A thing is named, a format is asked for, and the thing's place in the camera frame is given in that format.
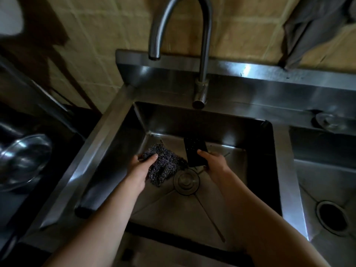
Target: sink basin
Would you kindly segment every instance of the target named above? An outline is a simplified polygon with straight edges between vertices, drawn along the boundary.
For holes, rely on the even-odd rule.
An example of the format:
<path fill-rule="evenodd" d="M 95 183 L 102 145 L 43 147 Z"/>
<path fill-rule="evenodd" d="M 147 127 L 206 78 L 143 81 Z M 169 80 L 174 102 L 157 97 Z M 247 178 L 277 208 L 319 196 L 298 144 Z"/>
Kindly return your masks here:
<path fill-rule="evenodd" d="M 185 136 L 202 137 L 208 150 L 223 154 L 239 178 L 281 214 L 273 130 L 269 122 L 136 102 L 89 182 L 77 215 L 87 217 L 103 203 L 125 176 L 134 154 L 162 142 L 186 159 Z M 199 182 L 198 189 L 190 195 L 180 194 L 175 187 L 174 179 L 179 176 L 166 180 L 159 188 L 147 181 L 129 228 L 138 235 L 153 230 L 150 236 L 153 239 L 166 233 L 166 239 L 178 236 L 180 240 L 219 250 L 240 251 L 238 230 L 234 236 L 220 191 L 202 167 L 191 168 L 189 172 Z"/>
<path fill-rule="evenodd" d="M 292 127 L 309 240 L 332 267 L 356 265 L 356 137 Z"/>

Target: left hand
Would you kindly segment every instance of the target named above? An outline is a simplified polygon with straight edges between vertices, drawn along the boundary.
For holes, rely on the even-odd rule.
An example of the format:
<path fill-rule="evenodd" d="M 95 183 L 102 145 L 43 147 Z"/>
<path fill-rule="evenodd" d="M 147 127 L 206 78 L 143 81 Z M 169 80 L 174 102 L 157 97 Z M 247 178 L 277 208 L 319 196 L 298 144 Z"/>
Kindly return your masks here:
<path fill-rule="evenodd" d="M 157 160 L 158 154 L 154 154 L 145 162 L 140 162 L 137 155 L 133 156 L 127 169 L 126 181 L 130 182 L 138 193 L 145 188 L 145 180 L 149 167 Z"/>

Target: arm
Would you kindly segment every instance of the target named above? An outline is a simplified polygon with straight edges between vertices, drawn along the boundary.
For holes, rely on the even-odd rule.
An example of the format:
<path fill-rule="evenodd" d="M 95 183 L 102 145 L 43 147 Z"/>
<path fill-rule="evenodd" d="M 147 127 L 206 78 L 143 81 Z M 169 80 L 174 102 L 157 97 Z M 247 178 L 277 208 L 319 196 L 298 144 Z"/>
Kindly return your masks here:
<path fill-rule="evenodd" d="M 134 156 L 125 179 L 80 232 L 45 263 L 47 267 L 111 266 L 137 197 L 145 188 L 153 155 L 145 162 Z"/>
<path fill-rule="evenodd" d="M 207 173 L 225 198 L 256 267 L 329 267 L 303 235 L 244 185 L 222 155 L 201 150 L 198 154 L 208 161 Z"/>

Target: hand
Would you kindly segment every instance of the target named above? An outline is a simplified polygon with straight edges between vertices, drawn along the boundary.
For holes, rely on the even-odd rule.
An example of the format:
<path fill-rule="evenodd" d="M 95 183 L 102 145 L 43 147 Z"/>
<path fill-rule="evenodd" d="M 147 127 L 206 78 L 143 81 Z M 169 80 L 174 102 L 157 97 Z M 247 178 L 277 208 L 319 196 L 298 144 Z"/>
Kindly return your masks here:
<path fill-rule="evenodd" d="M 210 175 L 213 182 L 219 185 L 219 178 L 224 176 L 226 172 L 231 172 L 231 169 L 226 163 L 225 157 L 217 152 L 204 152 L 202 150 L 197 151 L 198 155 L 204 157 L 207 160 L 209 169 L 205 169 Z"/>
<path fill-rule="evenodd" d="M 127 169 L 126 182 L 130 182 L 130 186 L 137 189 L 141 193 L 145 188 L 145 180 L 149 167 L 157 160 L 158 154 L 154 154 L 145 162 L 140 162 L 137 155 L 133 156 Z"/>

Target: gray towel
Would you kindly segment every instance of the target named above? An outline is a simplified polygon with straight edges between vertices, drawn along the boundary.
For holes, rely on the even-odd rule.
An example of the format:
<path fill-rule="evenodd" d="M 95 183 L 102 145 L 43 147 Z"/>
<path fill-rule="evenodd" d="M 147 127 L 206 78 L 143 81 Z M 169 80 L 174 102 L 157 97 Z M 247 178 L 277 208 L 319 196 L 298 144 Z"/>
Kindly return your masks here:
<path fill-rule="evenodd" d="M 282 66 L 296 68 L 303 55 L 331 40 L 356 19 L 356 0 L 300 0 L 284 24 L 286 49 Z"/>

